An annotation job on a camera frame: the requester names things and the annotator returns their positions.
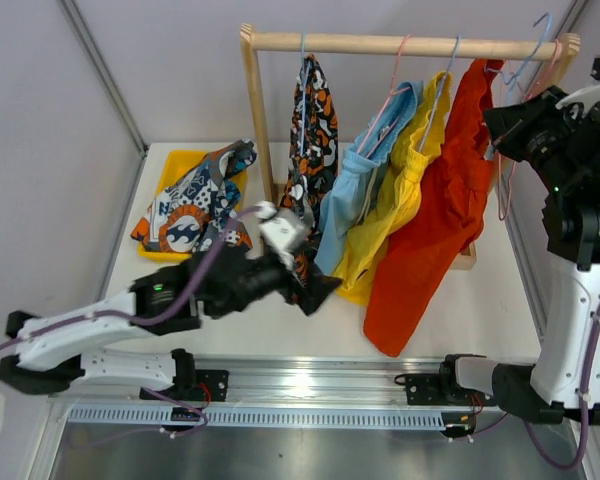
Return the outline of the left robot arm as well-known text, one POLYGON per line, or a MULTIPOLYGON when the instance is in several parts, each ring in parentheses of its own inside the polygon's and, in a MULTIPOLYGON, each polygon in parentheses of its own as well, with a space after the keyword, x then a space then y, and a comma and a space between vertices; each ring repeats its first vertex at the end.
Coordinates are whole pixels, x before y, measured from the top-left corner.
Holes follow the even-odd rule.
POLYGON ((204 384, 193 354, 114 351, 111 344, 198 330, 202 319, 244 311, 271 293, 305 315, 314 314, 340 286, 311 265, 305 278, 273 251, 249 259, 236 248, 217 256, 198 252, 136 279, 122 292, 62 315, 8 315, 5 334, 13 353, 0 359, 0 381, 27 395, 51 395, 79 384, 131 386, 141 398, 158 392, 195 398, 204 384))

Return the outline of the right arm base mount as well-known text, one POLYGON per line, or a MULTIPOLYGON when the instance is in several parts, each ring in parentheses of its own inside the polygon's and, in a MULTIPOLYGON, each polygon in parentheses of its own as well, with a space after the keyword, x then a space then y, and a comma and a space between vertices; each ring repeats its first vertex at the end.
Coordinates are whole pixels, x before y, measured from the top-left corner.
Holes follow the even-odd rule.
POLYGON ((402 373, 394 383, 405 391, 409 405, 471 406, 475 391, 461 387, 455 373, 442 366, 437 373, 402 373))

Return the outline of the aluminium mounting rail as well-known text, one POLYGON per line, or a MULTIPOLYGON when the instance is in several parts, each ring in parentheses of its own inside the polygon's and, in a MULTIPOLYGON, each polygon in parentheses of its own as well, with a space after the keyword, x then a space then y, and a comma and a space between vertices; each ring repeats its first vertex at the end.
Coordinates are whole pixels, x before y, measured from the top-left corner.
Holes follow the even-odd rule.
POLYGON ((344 361, 327 359, 159 359, 152 355, 140 363, 123 364, 113 356, 96 355, 88 360, 89 372, 50 392, 52 398, 155 399, 160 390, 191 385, 196 371, 220 369, 230 372, 225 402, 275 404, 371 405, 408 403, 405 391, 394 383, 402 373, 437 373, 449 367, 444 359, 390 361, 344 361))

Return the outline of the yellow shorts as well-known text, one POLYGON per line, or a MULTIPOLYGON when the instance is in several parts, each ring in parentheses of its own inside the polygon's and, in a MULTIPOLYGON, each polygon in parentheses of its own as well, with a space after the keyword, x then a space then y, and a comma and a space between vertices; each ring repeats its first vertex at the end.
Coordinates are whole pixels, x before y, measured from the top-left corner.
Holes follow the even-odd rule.
POLYGON ((418 145, 443 74, 436 74, 428 83, 422 82, 423 100, 389 154, 379 191, 376 196, 367 191, 359 221, 347 232, 342 259, 331 275, 342 280, 338 295, 354 304, 368 304, 377 267, 388 250, 389 235, 410 222, 420 208, 421 182, 426 169, 441 152, 445 117, 450 109, 451 74, 427 142, 419 153, 418 145))

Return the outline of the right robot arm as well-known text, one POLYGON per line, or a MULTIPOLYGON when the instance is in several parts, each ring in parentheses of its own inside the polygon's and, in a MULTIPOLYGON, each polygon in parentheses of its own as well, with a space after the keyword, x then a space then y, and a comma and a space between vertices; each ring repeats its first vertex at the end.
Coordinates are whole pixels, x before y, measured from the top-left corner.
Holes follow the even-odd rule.
POLYGON ((455 404, 480 392, 530 423, 600 425, 600 82, 573 93, 549 87, 484 119, 494 149, 529 163, 547 191, 547 325, 532 365, 446 357, 438 395, 455 404))

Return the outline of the wooden clothes rack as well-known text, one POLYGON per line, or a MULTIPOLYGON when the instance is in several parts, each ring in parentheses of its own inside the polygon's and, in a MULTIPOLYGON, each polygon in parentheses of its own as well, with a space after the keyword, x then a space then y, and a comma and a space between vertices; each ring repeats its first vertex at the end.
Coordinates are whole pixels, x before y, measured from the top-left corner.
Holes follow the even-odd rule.
MULTIPOLYGON (((260 51, 300 52, 301 34, 261 32, 250 24, 243 24, 240 27, 239 39, 260 161, 264 198, 274 202, 282 194, 283 185, 277 183, 273 177, 258 53, 260 51)), ((402 39, 403 37, 399 36, 312 33, 307 35, 306 49, 314 53, 395 56, 402 39)), ((554 73, 545 86, 559 84, 580 51, 581 41, 577 34, 563 33, 558 40, 562 43, 562 54, 554 73)), ((450 59, 455 41, 452 38, 412 37, 405 45, 402 56, 450 59)), ((456 59, 483 58, 521 61, 530 53, 536 42, 461 39, 456 59)), ((545 42, 532 61, 546 64, 551 58, 553 50, 553 41, 545 42)))

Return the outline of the aluminium frame post left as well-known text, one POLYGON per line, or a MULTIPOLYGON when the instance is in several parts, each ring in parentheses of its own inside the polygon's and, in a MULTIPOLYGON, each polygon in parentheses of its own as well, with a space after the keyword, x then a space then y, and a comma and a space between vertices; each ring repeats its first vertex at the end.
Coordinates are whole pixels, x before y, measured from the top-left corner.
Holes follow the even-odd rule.
POLYGON ((124 95, 116 82, 102 51, 91 32, 89 25, 78 5, 74 0, 58 0, 57 4, 65 16, 76 40, 84 51, 86 58, 95 72, 101 87, 108 98, 113 110, 119 117, 126 134, 135 149, 143 156, 147 149, 147 143, 140 132, 124 95))

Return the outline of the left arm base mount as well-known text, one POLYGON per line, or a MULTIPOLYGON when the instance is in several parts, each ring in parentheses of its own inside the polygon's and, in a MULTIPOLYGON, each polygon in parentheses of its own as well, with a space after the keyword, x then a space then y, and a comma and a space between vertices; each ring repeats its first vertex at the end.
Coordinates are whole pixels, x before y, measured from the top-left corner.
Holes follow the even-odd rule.
POLYGON ((201 369, 196 371, 193 384, 172 386, 159 393, 169 399, 184 402, 225 402, 229 377, 228 370, 201 369))

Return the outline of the light blue shorts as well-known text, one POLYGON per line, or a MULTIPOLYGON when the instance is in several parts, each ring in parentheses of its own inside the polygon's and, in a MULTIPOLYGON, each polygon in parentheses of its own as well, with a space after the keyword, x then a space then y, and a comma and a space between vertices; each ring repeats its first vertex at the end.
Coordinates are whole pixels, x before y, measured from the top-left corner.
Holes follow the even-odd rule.
POLYGON ((320 270, 331 275, 342 259, 346 235, 359 221, 367 191, 376 196, 388 168, 389 154, 402 130, 411 122, 423 100, 423 83, 403 82, 371 134, 362 154, 357 148, 368 127, 344 150, 340 171, 331 190, 321 201, 319 232, 322 234, 314 259, 320 270))

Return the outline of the orange red shorts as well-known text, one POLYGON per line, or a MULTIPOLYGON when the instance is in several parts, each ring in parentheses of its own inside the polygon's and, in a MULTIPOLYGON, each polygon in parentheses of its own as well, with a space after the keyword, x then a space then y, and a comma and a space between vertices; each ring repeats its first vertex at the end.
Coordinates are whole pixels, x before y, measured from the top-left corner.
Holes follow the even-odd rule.
POLYGON ((454 259, 481 234, 494 173, 486 159, 483 114, 504 63, 478 59, 458 86, 441 153, 426 169, 414 219, 389 237, 366 309, 363 332, 381 353, 398 356, 454 259))

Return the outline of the black orange camouflage shorts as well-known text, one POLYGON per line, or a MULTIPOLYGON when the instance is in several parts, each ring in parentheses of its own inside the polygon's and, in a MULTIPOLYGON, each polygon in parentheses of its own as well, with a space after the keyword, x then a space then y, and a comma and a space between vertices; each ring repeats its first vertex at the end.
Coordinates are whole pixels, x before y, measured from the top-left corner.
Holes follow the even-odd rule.
POLYGON ((326 75, 313 54, 307 55, 308 84, 305 154, 299 154, 301 124, 300 68, 294 91, 294 108, 290 127, 289 169, 280 206, 292 210, 308 226, 309 232, 299 247, 293 272, 305 283, 309 267, 322 237, 319 232, 321 201, 331 190, 338 175, 338 116, 326 75))

